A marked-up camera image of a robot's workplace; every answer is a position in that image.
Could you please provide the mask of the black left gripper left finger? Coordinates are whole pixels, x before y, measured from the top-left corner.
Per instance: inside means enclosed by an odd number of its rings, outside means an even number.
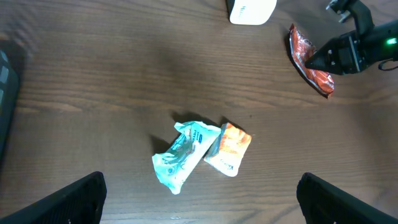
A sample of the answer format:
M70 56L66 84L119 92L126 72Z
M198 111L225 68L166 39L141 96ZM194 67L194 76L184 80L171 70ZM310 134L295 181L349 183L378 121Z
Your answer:
M1 224L99 224L106 199L104 175L93 172L1 219Z

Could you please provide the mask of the mint green wipes packet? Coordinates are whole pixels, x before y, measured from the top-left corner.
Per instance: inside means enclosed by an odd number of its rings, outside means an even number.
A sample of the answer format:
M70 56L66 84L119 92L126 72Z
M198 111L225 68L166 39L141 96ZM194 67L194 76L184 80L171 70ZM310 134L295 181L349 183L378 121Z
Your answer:
M153 155L152 162L159 182L178 195L188 176L220 135L221 129L201 121L175 123L174 128L180 136L166 152Z

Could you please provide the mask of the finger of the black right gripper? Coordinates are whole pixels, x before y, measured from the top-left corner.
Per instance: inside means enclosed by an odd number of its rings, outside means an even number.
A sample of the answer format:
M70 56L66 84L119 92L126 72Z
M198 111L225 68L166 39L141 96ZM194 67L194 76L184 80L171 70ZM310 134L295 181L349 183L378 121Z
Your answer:
M341 75L342 68L338 53L339 44L340 41L338 38L330 39L305 62L305 67L312 70Z

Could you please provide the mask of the small orange snack packet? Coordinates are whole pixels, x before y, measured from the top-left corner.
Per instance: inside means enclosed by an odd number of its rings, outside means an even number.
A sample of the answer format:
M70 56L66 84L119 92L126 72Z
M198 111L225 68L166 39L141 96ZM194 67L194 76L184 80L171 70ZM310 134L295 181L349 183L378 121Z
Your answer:
M251 140L252 136L242 129L225 123L203 160L224 175L235 177Z

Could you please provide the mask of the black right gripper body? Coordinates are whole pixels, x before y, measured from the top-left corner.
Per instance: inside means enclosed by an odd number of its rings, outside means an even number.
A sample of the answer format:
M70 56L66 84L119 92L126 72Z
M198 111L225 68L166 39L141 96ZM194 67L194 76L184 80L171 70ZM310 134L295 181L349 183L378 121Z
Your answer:
M342 73L360 73L374 63L382 71L397 61L397 21L376 26L370 9L360 0L338 0L340 22L354 19L355 30L342 35L347 46L338 51Z

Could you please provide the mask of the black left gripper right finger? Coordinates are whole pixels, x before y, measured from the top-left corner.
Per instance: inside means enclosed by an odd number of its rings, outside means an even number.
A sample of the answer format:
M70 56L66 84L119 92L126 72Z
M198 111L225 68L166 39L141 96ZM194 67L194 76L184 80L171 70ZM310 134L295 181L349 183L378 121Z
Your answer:
M397 224L397 219L306 172L297 200L307 224Z

